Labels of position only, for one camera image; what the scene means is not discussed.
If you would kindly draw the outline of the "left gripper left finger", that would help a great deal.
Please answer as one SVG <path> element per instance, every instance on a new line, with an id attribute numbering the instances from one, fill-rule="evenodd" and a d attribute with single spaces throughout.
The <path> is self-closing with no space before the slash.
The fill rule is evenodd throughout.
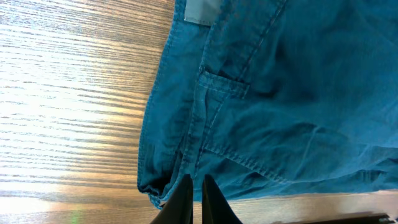
<path id="1" fill-rule="evenodd" d="M 150 224 L 192 224 L 193 181 L 190 174 L 183 176 L 173 194 Z"/>

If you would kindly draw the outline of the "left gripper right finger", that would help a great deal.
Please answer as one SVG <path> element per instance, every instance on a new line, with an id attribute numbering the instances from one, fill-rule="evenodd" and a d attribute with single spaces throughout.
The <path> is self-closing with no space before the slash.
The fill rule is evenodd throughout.
<path id="1" fill-rule="evenodd" d="M 242 224 L 211 175 L 202 185 L 202 224 Z"/>

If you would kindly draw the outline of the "navy blue shorts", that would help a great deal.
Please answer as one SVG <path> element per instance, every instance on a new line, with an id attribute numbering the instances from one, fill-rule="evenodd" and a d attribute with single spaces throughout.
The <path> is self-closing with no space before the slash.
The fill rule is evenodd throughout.
<path id="1" fill-rule="evenodd" d="M 397 188 L 397 2 L 176 1 L 137 188 L 229 200 Z"/>

